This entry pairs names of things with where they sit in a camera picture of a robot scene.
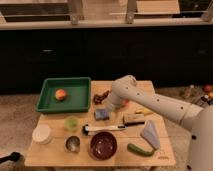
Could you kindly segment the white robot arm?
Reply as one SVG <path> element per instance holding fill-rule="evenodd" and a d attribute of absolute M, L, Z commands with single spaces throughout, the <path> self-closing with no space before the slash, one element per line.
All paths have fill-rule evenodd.
<path fill-rule="evenodd" d="M 143 92 L 132 75 L 112 82 L 105 105 L 110 111 L 115 111 L 122 107 L 125 100 L 136 102 L 191 133 L 185 171 L 213 171 L 213 105 L 200 107 L 160 94 Z"/>

